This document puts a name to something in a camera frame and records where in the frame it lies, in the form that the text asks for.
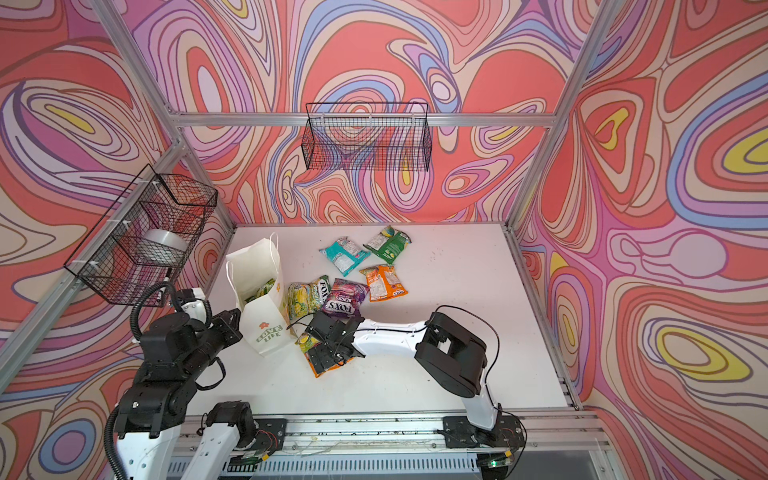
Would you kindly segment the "orange Fox's candy packet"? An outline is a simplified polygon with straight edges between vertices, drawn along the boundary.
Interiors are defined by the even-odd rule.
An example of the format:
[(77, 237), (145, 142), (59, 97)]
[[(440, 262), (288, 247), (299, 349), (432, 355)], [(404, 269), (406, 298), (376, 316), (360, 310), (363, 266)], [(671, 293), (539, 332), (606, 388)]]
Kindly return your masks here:
[(341, 368), (353, 358), (358, 357), (358, 352), (350, 344), (333, 340), (319, 340), (308, 333), (301, 334), (296, 345), (303, 353), (316, 378)]

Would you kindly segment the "purple Fox's candy packet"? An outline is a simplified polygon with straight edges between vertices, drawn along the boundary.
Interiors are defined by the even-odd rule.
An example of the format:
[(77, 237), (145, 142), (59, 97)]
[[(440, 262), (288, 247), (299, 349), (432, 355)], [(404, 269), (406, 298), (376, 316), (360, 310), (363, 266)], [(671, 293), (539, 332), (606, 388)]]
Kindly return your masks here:
[(337, 278), (334, 280), (321, 311), (329, 316), (339, 318), (360, 317), (360, 307), (368, 292), (368, 286), (365, 284)]

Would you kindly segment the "orange white snack packet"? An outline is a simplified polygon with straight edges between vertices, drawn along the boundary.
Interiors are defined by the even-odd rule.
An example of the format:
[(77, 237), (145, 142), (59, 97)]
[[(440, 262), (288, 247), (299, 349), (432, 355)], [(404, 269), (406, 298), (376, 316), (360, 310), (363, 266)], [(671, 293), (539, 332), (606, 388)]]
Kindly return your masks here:
[(371, 266), (361, 269), (359, 273), (365, 277), (371, 302), (392, 300), (408, 294), (391, 265)]

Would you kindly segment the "white paper gift bag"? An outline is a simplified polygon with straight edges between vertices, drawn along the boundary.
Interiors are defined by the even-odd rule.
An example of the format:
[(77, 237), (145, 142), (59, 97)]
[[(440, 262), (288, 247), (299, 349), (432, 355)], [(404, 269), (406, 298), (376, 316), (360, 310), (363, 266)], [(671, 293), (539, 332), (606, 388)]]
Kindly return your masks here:
[[(285, 293), (279, 237), (272, 232), (226, 256), (225, 272), (241, 310), (240, 332), (243, 340), (260, 356), (266, 357), (291, 342), (289, 315)], [(269, 279), (276, 283), (272, 290), (248, 304), (244, 300)]]

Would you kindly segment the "green yellow Fox's candy packet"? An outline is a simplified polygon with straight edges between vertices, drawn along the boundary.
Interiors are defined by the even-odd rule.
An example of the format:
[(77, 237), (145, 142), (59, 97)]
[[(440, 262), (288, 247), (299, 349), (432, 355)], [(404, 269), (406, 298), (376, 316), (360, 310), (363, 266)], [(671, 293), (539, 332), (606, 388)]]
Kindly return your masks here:
[(276, 280), (274, 278), (269, 279), (261, 287), (259, 287), (253, 294), (248, 296), (244, 300), (244, 303), (248, 304), (248, 303), (250, 303), (250, 302), (252, 302), (254, 300), (259, 299), (260, 297), (262, 297), (264, 295), (267, 295), (272, 290), (272, 288), (274, 287), (275, 283), (276, 283)]

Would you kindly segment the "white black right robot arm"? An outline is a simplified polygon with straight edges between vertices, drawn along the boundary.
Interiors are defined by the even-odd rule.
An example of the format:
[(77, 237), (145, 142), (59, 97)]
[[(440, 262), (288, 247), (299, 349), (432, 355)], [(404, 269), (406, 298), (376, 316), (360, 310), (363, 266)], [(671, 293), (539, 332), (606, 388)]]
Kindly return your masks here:
[(317, 312), (299, 344), (317, 377), (354, 358), (412, 359), (440, 387), (462, 400), (472, 427), (486, 432), (496, 427), (498, 410), (484, 377), (489, 366), (487, 344), (438, 310), (427, 320), (411, 324), (382, 323), (361, 316), (344, 320)]

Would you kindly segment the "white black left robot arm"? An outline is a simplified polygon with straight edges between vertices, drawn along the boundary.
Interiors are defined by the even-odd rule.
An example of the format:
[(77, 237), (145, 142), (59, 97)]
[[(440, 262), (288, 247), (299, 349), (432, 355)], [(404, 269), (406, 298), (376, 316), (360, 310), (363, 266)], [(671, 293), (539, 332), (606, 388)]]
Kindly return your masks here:
[(117, 479), (164, 479), (188, 406), (204, 391), (198, 381), (222, 350), (239, 343), (242, 311), (214, 314), (203, 301), (193, 317), (193, 290), (169, 281), (147, 287), (135, 301), (129, 327), (143, 352), (132, 385), (110, 412), (103, 449)]

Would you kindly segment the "marker pen in basket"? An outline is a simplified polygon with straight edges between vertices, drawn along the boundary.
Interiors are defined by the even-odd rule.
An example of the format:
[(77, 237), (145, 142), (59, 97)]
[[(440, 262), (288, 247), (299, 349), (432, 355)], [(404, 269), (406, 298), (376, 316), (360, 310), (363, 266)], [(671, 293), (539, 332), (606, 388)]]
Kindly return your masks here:
[[(168, 280), (169, 280), (169, 277), (168, 277), (168, 276), (166, 276), (166, 277), (164, 277), (164, 279), (163, 279), (163, 282), (162, 282), (162, 283), (167, 283), (167, 282), (168, 282)], [(165, 295), (165, 288), (166, 288), (166, 287), (162, 287), (160, 290), (158, 290), (158, 296), (159, 296), (159, 298), (161, 298), (161, 299), (162, 299), (162, 297)]]

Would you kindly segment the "teal snack packet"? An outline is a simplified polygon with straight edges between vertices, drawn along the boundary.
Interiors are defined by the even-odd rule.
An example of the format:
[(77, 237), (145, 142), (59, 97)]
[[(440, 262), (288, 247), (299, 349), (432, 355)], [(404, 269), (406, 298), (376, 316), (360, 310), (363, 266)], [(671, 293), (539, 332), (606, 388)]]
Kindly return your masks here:
[(347, 276), (370, 256), (369, 251), (347, 236), (337, 238), (320, 252), (342, 276)]

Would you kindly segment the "white tape roll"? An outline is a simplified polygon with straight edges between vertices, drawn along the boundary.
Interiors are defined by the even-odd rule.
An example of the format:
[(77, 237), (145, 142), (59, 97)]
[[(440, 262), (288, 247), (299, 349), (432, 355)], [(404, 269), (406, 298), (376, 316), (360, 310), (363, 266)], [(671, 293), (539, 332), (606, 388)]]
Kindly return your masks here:
[(188, 243), (176, 233), (162, 229), (147, 231), (137, 246), (143, 260), (150, 264), (173, 266), (179, 264), (186, 253)]

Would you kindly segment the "dark green snack packet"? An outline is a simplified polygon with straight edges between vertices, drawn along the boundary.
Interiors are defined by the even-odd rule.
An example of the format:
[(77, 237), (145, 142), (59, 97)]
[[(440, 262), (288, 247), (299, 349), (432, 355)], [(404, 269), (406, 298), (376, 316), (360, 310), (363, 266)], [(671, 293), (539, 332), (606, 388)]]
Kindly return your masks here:
[(407, 233), (389, 225), (365, 242), (363, 247), (386, 264), (393, 265), (411, 243)]

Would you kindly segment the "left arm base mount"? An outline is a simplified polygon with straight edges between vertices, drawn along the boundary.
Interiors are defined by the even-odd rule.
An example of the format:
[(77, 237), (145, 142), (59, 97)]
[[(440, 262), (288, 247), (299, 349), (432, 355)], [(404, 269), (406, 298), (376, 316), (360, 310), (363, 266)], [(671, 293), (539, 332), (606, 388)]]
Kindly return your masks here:
[(197, 431), (197, 452), (204, 457), (217, 455), (228, 459), (235, 455), (272, 455), (283, 449), (288, 421), (285, 418), (260, 417), (253, 427), (239, 427), (225, 422), (203, 424)]

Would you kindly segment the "aluminium front rail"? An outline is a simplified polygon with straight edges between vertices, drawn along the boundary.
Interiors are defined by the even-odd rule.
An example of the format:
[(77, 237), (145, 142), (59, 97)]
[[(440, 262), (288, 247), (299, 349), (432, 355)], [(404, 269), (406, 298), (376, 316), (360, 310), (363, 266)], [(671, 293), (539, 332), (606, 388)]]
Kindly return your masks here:
[(198, 453), (192, 422), (181, 426), (164, 479), (622, 479), (615, 452), (593, 418), (519, 418), (526, 444), (449, 449), (437, 415), (290, 416), (283, 449), (224, 459)]

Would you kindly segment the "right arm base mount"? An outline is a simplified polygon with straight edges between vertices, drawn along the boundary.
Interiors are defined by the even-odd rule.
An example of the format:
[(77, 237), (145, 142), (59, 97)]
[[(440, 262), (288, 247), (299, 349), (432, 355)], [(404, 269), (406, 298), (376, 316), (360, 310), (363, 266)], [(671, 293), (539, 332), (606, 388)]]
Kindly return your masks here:
[(436, 433), (443, 437), (449, 449), (506, 448), (517, 450), (527, 442), (527, 433), (520, 419), (503, 413), (490, 430), (483, 430), (469, 423), (466, 417), (446, 416)]

